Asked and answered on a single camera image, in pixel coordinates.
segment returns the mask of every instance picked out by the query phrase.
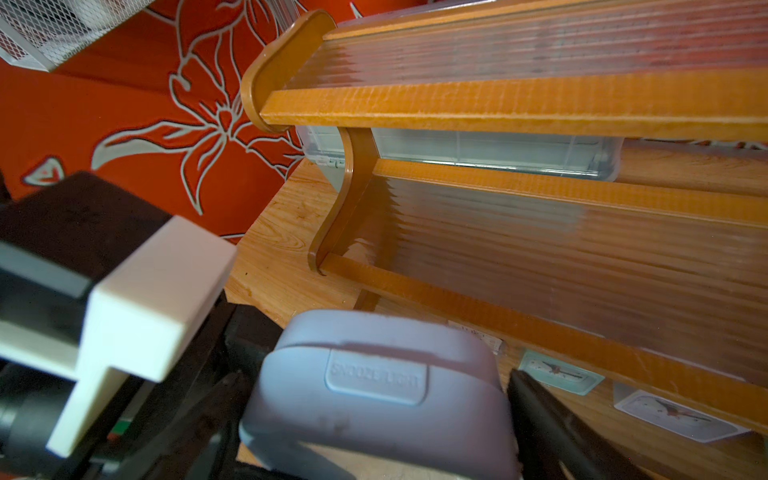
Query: snooze light button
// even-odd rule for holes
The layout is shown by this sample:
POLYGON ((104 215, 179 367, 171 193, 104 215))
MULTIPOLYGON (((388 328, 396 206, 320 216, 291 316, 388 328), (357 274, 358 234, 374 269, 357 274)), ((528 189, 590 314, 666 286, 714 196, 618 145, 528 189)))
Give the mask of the snooze light button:
POLYGON ((347 395, 418 405, 427 393, 427 365, 332 349, 326 386, 347 395))

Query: clear plastic container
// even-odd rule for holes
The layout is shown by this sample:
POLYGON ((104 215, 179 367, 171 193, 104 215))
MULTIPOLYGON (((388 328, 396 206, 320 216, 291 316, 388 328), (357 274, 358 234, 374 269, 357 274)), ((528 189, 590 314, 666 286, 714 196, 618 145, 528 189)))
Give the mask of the clear plastic container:
MULTIPOLYGON (((344 167, 335 127, 297 127, 304 154, 321 167, 344 167)), ((373 128, 382 158, 528 174, 613 181, 623 138, 373 128)))
POLYGON ((586 3, 328 40, 285 88, 768 65, 765 1, 586 3))
POLYGON ((493 3, 496 0, 441 0, 436 3, 426 5, 417 5, 416 7, 403 8, 394 12, 384 12, 376 15, 367 15, 365 17, 353 18, 339 23, 339 27, 359 27, 373 22, 392 21, 397 18, 409 17, 411 15, 420 15, 423 13, 440 12, 443 10, 452 10, 458 7, 469 7, 471 5, 480 5, 483 3, 493 3))

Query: clock sticker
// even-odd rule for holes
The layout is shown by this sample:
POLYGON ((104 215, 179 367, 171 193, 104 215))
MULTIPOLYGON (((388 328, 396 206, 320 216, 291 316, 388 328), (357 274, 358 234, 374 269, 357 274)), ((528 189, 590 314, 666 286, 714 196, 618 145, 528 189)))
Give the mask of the clock sticker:
MULTIPOLYGON (((631 387, 614 384, 614 400, 617 399, 617 396, 621 396, 619 392, 622 390, 625 392, 627 390, 633 391, 631 387)), ((697 442, 712 442, 749 431, 642 390, 636 390, 625 396, 614 406, 633 417, 653 423, 662 429, 675 432, 697 442)))
POLYGON ((546 385, 587 395, 604 377, 531 350, 523 355, 520 370, 546 385))

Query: white wire mesh basket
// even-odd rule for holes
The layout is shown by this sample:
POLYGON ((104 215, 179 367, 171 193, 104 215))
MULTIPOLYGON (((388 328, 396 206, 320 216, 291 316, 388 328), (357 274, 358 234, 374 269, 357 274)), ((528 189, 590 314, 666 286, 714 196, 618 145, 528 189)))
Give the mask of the white wire mesh basket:
POLYGON ((51 71, 152 0, 0 0, 0 57, 51 71))

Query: wooden desk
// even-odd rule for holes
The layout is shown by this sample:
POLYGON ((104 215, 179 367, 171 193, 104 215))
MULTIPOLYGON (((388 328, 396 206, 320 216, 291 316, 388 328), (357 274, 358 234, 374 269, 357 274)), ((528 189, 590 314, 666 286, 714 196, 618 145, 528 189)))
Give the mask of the wooden desk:
MULTIPOLYGON (((319 169, 304 160, 238 244, 240 252, 229 282, 231 302, 249 303, 281 326, 313 309, 351 309, 359 287, 310 272, 307 250, 336 198, 319 169)), ((445 323, 447 319, 381 299, 377 313, 445 323)), ((514 339, 498 358, 502 385, 519 364, 514 339)), ((587 396, 552 389, 568 408, 613 442, 637 465, 657 478, 768 478, 763 438, 747 434, 714 444, 700 444, 642 422, 613 407, 612 383, 605 380, 587 396)), ((248 459, 243 452, 241 459, 248 459)), ((381 478, 371 472, 368 478, 381 478)))

